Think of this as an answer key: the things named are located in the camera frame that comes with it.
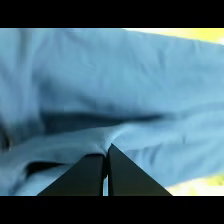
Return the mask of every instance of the wrinkled fabric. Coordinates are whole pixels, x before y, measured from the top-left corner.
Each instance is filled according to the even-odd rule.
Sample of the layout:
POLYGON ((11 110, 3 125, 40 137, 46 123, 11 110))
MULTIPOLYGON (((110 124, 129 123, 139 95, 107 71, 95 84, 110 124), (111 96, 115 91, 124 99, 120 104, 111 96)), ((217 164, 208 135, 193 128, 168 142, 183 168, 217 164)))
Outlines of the wrinkled fabric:
POLYGON ((222 45, 115 28, 0 29, 0 125, 13 142, 0 154, 0 195, 37 195, 112 143, 164 187, 223 172, 223 112, 222 45), (60 165, 27 175, 35 162, 60 165))

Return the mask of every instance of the blue fabric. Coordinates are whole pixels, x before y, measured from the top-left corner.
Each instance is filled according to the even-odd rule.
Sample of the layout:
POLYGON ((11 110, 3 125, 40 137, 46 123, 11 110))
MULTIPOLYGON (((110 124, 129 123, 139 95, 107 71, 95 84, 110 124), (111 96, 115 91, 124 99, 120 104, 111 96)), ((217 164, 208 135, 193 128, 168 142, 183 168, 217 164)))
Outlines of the blue fabric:
POLYGON ((163 186, 223 172, 224 46, 115 28, 0 29, 0 123, 14 144, 0 155, 1 195, 36 195, 111 143, 163 186), (27 176, 38 161, 64 165, 27 176))

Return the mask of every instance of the black bar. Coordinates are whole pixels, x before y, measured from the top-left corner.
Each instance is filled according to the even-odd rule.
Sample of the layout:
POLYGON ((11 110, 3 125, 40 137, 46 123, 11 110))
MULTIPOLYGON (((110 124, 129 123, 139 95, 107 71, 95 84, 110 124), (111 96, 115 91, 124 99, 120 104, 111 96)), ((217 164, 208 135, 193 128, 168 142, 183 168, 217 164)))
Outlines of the black bar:
POLYGON ((82 158, 38 196, 103 196, 102 155, 82 158))
POLYGON ((109 196, 172 196, 118 148, 108 152, 109 196))

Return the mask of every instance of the blue cloth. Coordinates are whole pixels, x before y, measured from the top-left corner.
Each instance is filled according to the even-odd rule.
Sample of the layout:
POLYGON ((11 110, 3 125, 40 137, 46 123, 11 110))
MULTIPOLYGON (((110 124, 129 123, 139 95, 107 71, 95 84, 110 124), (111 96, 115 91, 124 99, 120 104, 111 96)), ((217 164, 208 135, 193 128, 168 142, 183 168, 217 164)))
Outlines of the blue cloth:
POLYGON ((1 195, 36 195, 111 143, 165 187, 223 172, 224 46, 115 28, 0 29, 0 123, 13 141, 0 154, 1 195), (34 162, 63 165, 29 176, 34 162))

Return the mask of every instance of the light blue fabric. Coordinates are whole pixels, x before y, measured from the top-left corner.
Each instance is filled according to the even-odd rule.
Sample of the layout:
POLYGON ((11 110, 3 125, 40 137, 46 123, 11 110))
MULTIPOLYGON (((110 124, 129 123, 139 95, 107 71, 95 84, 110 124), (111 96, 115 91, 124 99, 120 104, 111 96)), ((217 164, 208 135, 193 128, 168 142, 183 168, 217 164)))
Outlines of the light blue fabric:
POLYGON ((0 155, 1 195, 36 195, 111 143, 163 186, 223 172, 224 46, 115 28, 0 29, 0 121, 14 142, 0 155), (106 121, 50 135, 54 114, 106 121), (35 161, 65 165, 27 177, 35 161))

